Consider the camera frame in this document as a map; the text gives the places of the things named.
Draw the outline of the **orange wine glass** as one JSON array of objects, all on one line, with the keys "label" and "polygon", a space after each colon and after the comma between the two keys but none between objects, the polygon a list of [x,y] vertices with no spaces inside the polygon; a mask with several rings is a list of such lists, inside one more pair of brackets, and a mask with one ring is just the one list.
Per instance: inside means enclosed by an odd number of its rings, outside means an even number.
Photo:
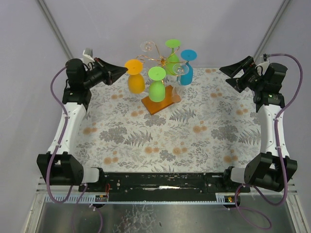
[{"label": "orange wine glass", "polygon": [[141,72],[143,71],[143,63],[137,59],[128,60],[125,63],[125,67],[128,69],[128,88],[133,94],[140,94],[145,90],[145,81]]}]

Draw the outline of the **blue wine glass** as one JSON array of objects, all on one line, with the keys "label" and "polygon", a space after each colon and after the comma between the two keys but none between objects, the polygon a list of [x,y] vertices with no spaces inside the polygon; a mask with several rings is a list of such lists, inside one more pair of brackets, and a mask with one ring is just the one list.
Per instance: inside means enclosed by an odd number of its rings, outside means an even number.
[{"label": "blue wine glass", "polygon": [[190,65],[190,61],[193,61],[197,58],[197,53],[194,50],[184,50],[181,52],[181,58],[186,61],[185,66],[186,68],[186,73],[183,74],[180,78],[180,84],[182,86],[186,86],[191,84],[192,79],[193,79],[193,68]]}]

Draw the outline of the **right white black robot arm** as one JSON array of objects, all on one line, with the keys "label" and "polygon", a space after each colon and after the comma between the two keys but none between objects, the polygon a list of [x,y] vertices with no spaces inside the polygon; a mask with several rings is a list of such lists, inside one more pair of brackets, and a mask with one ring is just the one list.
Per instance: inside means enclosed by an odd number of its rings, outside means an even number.
[{"label": "right white black robot arm", "polygon": [[252,90],[261,135],[259,154],[244,168],[226,169],[226,181],[280,192],[296,172],[297,161],[289,158],[283,130],[285,100],[280,90],[287,70],[286,66],[270,63],[267,58],[256,65],[251,56],[220,68],[228,76],[226,82],[236,91]]}]

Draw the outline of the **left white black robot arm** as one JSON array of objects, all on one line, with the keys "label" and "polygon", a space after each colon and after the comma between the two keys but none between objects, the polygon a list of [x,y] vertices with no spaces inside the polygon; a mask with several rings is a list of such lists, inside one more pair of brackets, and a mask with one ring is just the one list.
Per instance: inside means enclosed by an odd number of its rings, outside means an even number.
[{"label": "left white black robot arm", "polygon": [[66,62],[66,86],[62,99],[56,101],[62,108],[61,119],[54,140],[45,154],[39,154],[37,165],[47,185],[77,186],[96,183],[100,170],[85,168],[74,156],[74,143],[86,115],[91,88],[103,83],[112,85],[128,69],[95,58],[90,68],[78,58]]}]

